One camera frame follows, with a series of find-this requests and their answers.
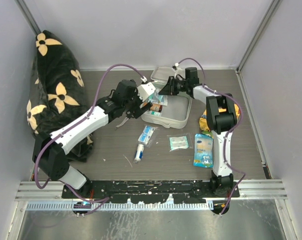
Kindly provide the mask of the white bottle green label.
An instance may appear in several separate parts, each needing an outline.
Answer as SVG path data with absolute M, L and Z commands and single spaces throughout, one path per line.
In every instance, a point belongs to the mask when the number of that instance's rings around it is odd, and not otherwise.
M 154 116 L 158 116 L 158 117 L 160 117 L 162 115 L 161 112 L 155 112 L 155 111 L 148 111 L 147 114 L 152 115 L 152 116 L 153 115 Z

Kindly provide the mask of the brown medicine bottle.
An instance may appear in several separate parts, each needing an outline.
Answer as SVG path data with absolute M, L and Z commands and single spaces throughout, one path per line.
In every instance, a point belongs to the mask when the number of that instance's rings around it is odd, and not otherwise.
M 159 104 L 153 104 L 152 107 L 150 107 L 151 111 L 158 112 L 158 113 L 162 112 L 162 109 L 163 106 Z

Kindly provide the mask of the white gauze packet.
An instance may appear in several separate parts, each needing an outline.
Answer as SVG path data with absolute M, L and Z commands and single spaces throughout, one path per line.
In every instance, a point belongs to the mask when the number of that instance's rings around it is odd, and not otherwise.
M 159 95 L 157 92 L 148 97 L 148 100 L 154 104 L 168 106 L 168 96 Z

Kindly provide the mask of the alcohol pads plastic bag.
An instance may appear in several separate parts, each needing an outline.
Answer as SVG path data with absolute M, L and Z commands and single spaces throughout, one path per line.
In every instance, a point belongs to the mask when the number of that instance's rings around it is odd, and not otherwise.
M 150 147 L 153 143 L 155 143 L 158 132 L 159 128 L 145 125 L 138 138 L 138 143 L 144 145 L 145 147 Z

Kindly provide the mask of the grey medicine kit case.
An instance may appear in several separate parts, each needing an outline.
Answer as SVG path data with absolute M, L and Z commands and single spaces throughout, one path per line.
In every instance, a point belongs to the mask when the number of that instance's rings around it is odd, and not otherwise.
M 159 66 L 151 74 L 151 80 L 156 87 L 156 92 L 164 88 L 168 78 L 174 76 L 174 70 L 170 67 Z M 161 116 L 153 116 L 145 112 L 141 119 L 147 123 L 158 124 L 165 128 L 184 128 L 187 124 L 192 98 L 185 92 L 168 96 L 168 106 L 163 106 Z

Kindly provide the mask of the medical tape roll packet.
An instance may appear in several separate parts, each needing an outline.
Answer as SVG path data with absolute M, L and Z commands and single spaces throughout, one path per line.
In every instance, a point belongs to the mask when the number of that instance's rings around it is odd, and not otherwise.
M 156 104 L 167 106 L 168 105 L 168 96 L 159 95 L 158 93 L 154 93 L 153 100 Z

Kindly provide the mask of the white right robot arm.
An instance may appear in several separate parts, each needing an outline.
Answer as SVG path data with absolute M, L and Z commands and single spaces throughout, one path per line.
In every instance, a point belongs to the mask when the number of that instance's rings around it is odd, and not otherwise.
M 177 73 L 169 76 L 159 94 L 175 96 L 180 92 L 206 104 L 206 120 L 213 134 L 214 147 L 210 191 L 216 197 L 223 196 L 227 191 L 231 196 L 236 189 L 230 164 L 230 142 L 232 132 L 239 124 L 234 106 L 237 102 L 232 95 L 218 93 L 201 84 L 195 67 L 186 68 L 185 77 Z

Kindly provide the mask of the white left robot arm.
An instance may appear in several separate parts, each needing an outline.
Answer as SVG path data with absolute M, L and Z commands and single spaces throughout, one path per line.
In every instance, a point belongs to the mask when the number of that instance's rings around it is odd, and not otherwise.
M 79 198 L 87 197 L 92 184 L 88 177 L 70 166 L 67 155 L 85 137 L 123 114 L 128 119 L 139 118 L 152 106 L 148 98 L 155 90 L 151 82 L 136 85 L 134 80 L 122 80 L 108 96 L 98 99 L 70 124 L 50 134 L 39 134 L 33 150 L 35 180 L 41 170 L 50 180 L 70 187 Z

